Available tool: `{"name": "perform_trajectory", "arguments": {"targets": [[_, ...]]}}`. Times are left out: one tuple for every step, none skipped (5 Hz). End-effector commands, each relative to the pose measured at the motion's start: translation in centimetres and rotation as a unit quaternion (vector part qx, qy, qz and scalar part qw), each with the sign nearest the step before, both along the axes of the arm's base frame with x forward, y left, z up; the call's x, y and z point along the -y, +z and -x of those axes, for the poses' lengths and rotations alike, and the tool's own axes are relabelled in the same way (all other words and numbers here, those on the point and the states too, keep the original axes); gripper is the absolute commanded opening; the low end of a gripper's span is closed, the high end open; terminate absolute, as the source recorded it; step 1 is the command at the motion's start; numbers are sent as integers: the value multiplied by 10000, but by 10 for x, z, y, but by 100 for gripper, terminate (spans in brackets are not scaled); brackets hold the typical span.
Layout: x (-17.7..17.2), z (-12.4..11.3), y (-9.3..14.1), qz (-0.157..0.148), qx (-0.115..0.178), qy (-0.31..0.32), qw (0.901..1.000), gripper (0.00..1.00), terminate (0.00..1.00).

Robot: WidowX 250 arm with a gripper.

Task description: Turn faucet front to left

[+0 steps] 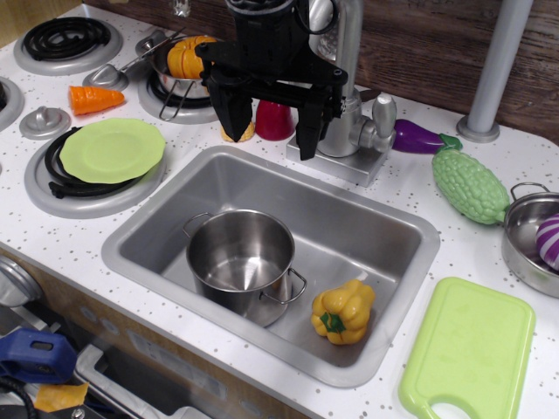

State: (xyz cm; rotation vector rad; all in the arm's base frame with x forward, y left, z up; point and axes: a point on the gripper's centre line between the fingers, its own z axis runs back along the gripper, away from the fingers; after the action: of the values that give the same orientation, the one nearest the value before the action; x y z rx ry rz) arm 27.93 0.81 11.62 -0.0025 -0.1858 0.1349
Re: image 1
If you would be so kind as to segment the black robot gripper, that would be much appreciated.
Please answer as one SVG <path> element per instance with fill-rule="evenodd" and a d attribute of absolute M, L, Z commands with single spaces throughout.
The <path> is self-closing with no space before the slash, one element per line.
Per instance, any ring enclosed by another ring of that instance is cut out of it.
<path fill-rule="evenodd" d="M 196 47 L 201 77 L 225 133 L 239 142 L 252 121 L 252 100 L 298 110 L 300 159 L 314 158 L 324 126 L 342 114 L 348 74 L 312 51 L 308 1 L 229 1 L 233 41 Z"/>

